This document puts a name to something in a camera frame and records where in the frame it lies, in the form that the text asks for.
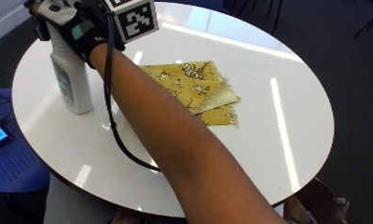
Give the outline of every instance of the white spray bottle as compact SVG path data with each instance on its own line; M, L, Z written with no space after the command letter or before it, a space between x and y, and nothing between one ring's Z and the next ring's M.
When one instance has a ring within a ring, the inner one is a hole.
M75 0L67 0L67 2L69 5L73 5ZM59 82L64 105L72 113L80 115L93 108L85 65L49 23L47 23L47 28L52 44L49 58Z

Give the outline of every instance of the spray bottle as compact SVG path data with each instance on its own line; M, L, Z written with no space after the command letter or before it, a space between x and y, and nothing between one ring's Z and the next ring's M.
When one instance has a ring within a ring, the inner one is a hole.
M65 108L75 114L83 114L93 108L85 65L56 29L49 24L47 24L47 28L52 44L49 58Z
M59 2L57 6L65 4L68 7L76 2L76 0L63 0L60 3L61 0L51 0L52 3L56 1ZM29 14L37 22L35 33L39 39L44 41L51 39L52 52L49 54L49 59L52 61L65 108L72 113L80 115L93 108L85 65L64 42L53 26L35 16L37 8L33 8L32 5L39 2L40 0L27 0L24 6L28 8Z

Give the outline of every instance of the tabletop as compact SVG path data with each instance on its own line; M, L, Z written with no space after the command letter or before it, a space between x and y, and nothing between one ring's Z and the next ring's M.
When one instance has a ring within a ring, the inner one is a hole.
M241 102L238 124L209 129L268 201L278 203L317 175L330 151L334 122L321 82L293 51L254 26L200 7L156 6L158 31L127 44L124 54L136 64L214 62ZM164 175L136 165L116 145L97 72L88 69L95 109L75 115L63 105L49 53L48 42L32 44L12 83L15 116L39 157L97 198L184 217ZM113 111L125 145L152 161L116 106Z

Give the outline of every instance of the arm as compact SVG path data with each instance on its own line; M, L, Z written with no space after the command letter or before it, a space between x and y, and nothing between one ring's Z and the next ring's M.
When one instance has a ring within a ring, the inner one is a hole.
M89 54L101 76L105 50L101 44ZM116 50L112 64L113 98L172 185L188 222L285 223L233 155L177 98Z

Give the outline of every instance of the yellow cloth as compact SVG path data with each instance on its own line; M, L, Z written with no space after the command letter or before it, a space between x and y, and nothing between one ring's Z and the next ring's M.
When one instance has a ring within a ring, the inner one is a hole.
M236 124L234 95L213 62L145 65L141 70L178 98L206 125Z

